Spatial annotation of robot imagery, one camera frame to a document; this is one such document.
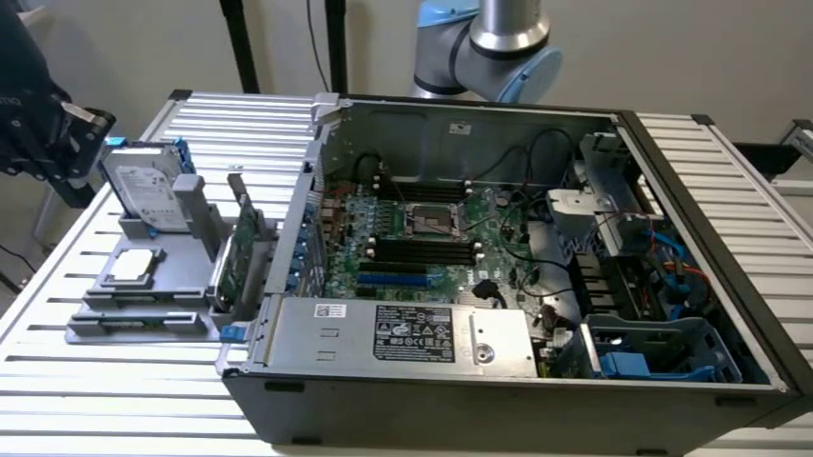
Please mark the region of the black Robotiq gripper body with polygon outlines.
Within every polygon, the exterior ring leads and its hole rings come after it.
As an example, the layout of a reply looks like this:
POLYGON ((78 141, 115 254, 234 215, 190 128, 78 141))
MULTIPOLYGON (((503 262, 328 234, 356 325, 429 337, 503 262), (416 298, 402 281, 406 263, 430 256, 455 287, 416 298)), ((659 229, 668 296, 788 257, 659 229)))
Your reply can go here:
POLYGON ((2 171, 66 182, 66 111, 70 99, 51 78, 45 55, 15 10, 2 3, 2 171))

